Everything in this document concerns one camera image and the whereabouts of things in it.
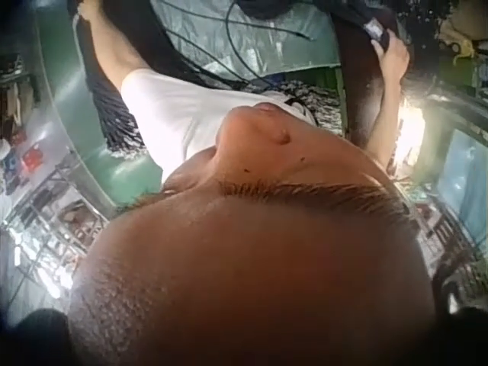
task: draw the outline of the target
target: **hand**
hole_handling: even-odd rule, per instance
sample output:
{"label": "hand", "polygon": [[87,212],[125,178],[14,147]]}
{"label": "hand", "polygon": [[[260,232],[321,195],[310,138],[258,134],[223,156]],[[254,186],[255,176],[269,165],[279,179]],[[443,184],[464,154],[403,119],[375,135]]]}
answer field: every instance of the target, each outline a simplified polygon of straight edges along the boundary
{"label": "hand", "polygon": [[385,52],[376,40],[372,40],[373,48],[380,60],[380,68],[385,84],[399,84],[409,65],[410,54],[405,44],[394,32],[390,34],[390,45]]}
{"label": "hand", "polygon": [[102,13],[101,2],[102,0],[83,0],[78,5],[78,13],[86,21],[92,21]]}

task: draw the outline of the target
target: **brown panel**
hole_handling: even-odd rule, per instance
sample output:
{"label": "brown panel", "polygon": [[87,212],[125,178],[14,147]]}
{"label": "brown panel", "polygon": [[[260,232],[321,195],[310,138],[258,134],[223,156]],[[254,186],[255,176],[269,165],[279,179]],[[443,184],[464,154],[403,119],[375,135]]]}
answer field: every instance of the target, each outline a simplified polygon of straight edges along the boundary
{"label": "brown panel", "polygon": [[[397,32],[397,22],[392,11],[375,9],[374,13],[383,26]],[[364,148],[380,110],[383,79],[369,36],[355,25],[336,17],[332,17],[332,20],[339,43],[347,99],[347,137],[355,145]]]}

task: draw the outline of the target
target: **white t-shirt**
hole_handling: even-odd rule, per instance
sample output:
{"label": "white t-shirt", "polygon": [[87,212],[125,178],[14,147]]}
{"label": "white t-shirt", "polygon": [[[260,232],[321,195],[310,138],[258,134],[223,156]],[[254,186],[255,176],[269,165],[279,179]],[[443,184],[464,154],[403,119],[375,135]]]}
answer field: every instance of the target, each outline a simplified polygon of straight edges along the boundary
{"label": "white t-shirt", "polygon": [[274,103],[313,123],[310,114],[285,104],[287,97],[279,93],[267,96],[203,88],[150,69],[131,72],[120,93],[136,118],[149,154],[162,168],[163,182],[186,159],[215,145],[224,117],[235,107]]}

